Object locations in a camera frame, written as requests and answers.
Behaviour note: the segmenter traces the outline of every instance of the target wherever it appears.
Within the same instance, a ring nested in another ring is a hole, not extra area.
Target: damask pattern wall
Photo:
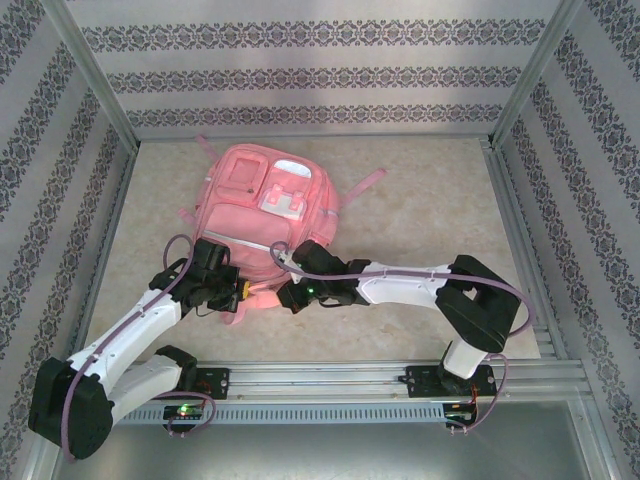
[[[622,478],[640,478],[640,11],[587,1],[503,155]]]
[[[33,440],[37,369],[68,353],[132,160],[42,6],[1,1],[0,16],[0,479],[10,479]]]
[[[558,0],[74,0],[141,139],[488,134]]]

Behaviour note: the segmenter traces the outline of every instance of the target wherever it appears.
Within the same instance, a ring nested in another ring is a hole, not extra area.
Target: black mounting plate
[[[214,400],[226,400],[227,393],[229,392],[229,376],[230,370],[228,368],[199,368],[196,370],[196,380],[193,387],[194,392],[206,393]],[[189,403],[198,403],[199,399],[193,397],[181,397],[180,392],[176,392],[175,397],[171,397],[173,400],[184,399]],[[179,406],[166,406],[163,412],[163,420],[169,420],[171,417],[175,417]],[[184,420],[200,420],[202,414],[196,416],[185,416]],[[171,430],[175,433],[188,432],[194,428],[195,424],[176,425],[171,427]]]
[[[493,397],[496,394],[496,381],[490,365],[479,365],[473,377],[469,379],[468,389],[453,394],[447,390],[438,376],[438,365],[409,365],[406,375],[398,380],[407,384],[409,398],[460,397],[472,396],[471,385],[475,385],[479,397]]]
[[[462,425],[470,426],[478,419],[478,405],[476,403],[445,403],[442,405],[444,417],[448,421],[446,427],[459,428]]]

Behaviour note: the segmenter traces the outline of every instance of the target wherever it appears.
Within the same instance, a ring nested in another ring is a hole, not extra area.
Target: marble floor
[[[389,171],[341,213],[330,251],[343,260],[435,266],[467,253],[518,285],[477,140],[262,138],[212,145],[223,152],[234,143],[259,143],[312,159],[327,169],[340,193],[379,167]],[[193,205],[209,163],[195,142],[141,145],[88,342],[120,319],[162,270],[167,240],[191,233],[176,211]],[[176,243],[170,258],[185,254],[186,245]],[[516,324],[524,321],[523,310]],[[143,358],[171,344],[202,361],[436,360],[454,335],[438,311],[396,304],[333,310],[314,305],[295,316],[282,308],[251,311],[231,327],[217,313],[200,318],[192,312]],[[509,340],[505,353],[539,357],[533,331]]]

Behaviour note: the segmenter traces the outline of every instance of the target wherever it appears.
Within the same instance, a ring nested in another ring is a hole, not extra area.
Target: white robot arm
[[[161,348],[143,365],[127,369],[193,308],[206,303],[212,310],[237,310],[246,296],[247,282],[239,277],[239,268],[228,264],[229,253],[223,245],[198,240],[192,262],[179,282],[174,280],[178,267],[187,263],[185,258],[156,275],[136,305],[100,339],[67,361],[45,361],[36,377],[29,428],[60,446],[65,398],[71,395],[66,422],[69,450],[82,459],[102,445],[116,422],[143,403],[172,390],[193,390],[197,360],[172,346]],[[105,345],[116,331],[117,336]],[[72,388],[83,367],[84,374]]]
[[[488,354],[502,352],[521,303],[515,295],[521,296],[519,292],[469,255],[459,255],[450,265],[428,268],[369,260],[345,264],[307,241],[274,260],[292,272],[292,280],[278,291],[278,297],[293,313],[313,300],[325,307],[391,302],[440,310],[459,335],[441,362],[441,381],[452,393],[466,389]],[[474,290],[473,298],[467,295]]]

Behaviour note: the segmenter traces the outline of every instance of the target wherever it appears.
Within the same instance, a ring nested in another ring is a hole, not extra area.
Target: purple cable
[[[211,415],[209,415],[207,417],[207,419],[203,423],[201,423],[200,425],[195,426],[194,428],[192,428],[188,432],[180,433],[180,437],[182,437],[182,438],[186,437],[187,435],[191,435],[193,432],[195,432],[197,430],[200,430],[201,428],[207,427],[213,421],[213,418],[216,416],[216,402],[213,400],[212,397],[210,397],[206,393],[200,393],[200,392],[165,392],[165,393],[161,393],[160,395],[155,397],[155,399],[159,399],[159,398],[174,398],[174,397],[201,398],[204,401],[209,402],[211,404],[211,408],[212,408]],[[173,421],[176,418],[177,417],[171,417],[169,419],[169,423],[167,424],[167,430],[169,431],[169,436],[171,436],[171,437],[173,437],[173,435],[175,434],[175,432],[173,430],[171,430],[171,425],[173,425]]]
[[[454,420],[447,420],[448,423],[452,423],[452,424],[456,425],[457,427],[460,427],[460,429],[461,429],[461,430],[457,430],[456,431],[456,430],[453,429],[453,427],[451,427],[451,434],[452,435],[454,433],[457,433],[457,432],[460,432],[460,431],[464,432],[464,434],[466,435],[467,433],[469,433],[473,429],[478,428],[480,426],[480,424],[487,419],[487,417],[489,416],[489,414],[493,410],[493,407],[496,406],[496,403],[498,403],[498,398],[502,394],[502,390],[504,389],[504,386],[507,384],[507,377],[509,376],[509,360],[507,359],[507,357],[505,357],[501,353],[492,353],[490,355],[487,355],[487,360],[493,360],[494,358],[500,358],[504,362],[504,375],[502,375],[502,381],[500,382],[500,386],[498,387],[498,390],[496,391],[496,395],[491,400],[491,403],[489,404],[489,407],[487,408],[487,411],[484,413],[484,415],[480,418],[480,420],[476,420],[476,422],[473,425],[466,426],[466,425],[464,425],[462,423],[459,423],[459,422],[456,422]]]
[[[80,370],[78,370],[78,373],[76,373],[75,377],[73,377],[73,380],[71,381],[71,385],[69,386],[69,390],[67,391],[67,396],[64,399],[64,405],[62,407],[62,421],[60,426],[60,441],[62,444],[61,445],[62,453],[64,454],[65,459],[69,463],[73,463],[76,460],[74,456],[71,454],[71,450],[69,448],[69,410],[71,408],[71,400],[73,399],[73,394],[76,390],[76,387],[78,386],[78,383],[80,383],[80,379],[85,374],[85,372],[89,369],[91,364],[98,361],[98,357],[107,347],[107,345],[109,345],[114,338],[120,335],[120,333],[122,333],[122,331],[125,328],[131,325],[131,323],[135,321],[142,313],[146,312],[151,307],[153,307],[156,303],[158,303],[158,301],[162,297],[164,297],[168,292],[170,292],[171,289],[175,287],[177,283],[180,280],[182,280],[182,278],[185,276],[185,274],[187,273],[187,270],[191,266],[191,262],[193,261],[193,241],[189,236],[184,234],[179,234],[172,237],[169,240],[169,242],[167,242],[167,246],[165,247],[163,262],[166,264],[167,253],[169,251],[169,248],[171,247],[171,245],[173,245],[173,242],[175,242],[178,238],[184,238],[187,242],[189,242],[189,256],[187,257],[187,262],[183,265],[182,269],[180,270],[180,273],[169,284],[167,288],[165,288],[162,292],[160,292],[158,295],[152,298],[149,301],[149,303],[147,303],[144,307],[142,307],[142,310],[138,310],[132,313],[129,316],[129,318],[127,318],[124,322],[122,322],[122,324],[118,328],[116,328],[113,332],[111,332],[111,334],[107,338],[105,338],[104,341],[100,345],[98,345],[98,347],[93,351],[93,354],[87,357],[87,360],[80,367]]]
[[[474,275],[458,275],[455,273],[414,272],[411,270],[402,270],[402,269],[397,269],[397,270],[388,269],[388,270],[382,270],[379,272],[350,273],[346,275],[316,275],[314,273],[307,273],[300,269],[290,267],[289,265],[285,265],[285,263],[278,258],[278,254],[276,253],[276,250],[278,250],[278,247],[280,246],[284,247],[284,250],[283,250],[284,253],[287,253],[289,251],[289,245],[287,245],[286,242],[276,242],[273,245],[271,245],[271,248],[269,248],[269,253],[271,254],[271,258],[276,263],[276,265],[278,265],[281,269],[289,273],[293,273],[301,277],[310,278],[312,280],[357,280],[360,278],[375,278],[375,277],[385,277],[387,275],[396,275],[396,276],[403,276],[403,277],[442,278],[442,279],[448,279],[448,280],[462,280],[465,282],[482,283],[484,285],[489,285],[490,287],[500,288],[518,297],[522,301],[522,303],[525,304],[528,312],[527,320],[520,327],[518,327],[513,332],[511,332],[509,334],[509,338],[515,337],[516,335],[520,335],[527,328],[529,328],[533,323],[533,319],[536,316],[536,312],[533,307],[533,304],[524,294],[522,294],[520,291],[513,288],[511,285],[508,285],[503,282],[498,282],[496,280],[491,280],[489,278],[476,277]]]

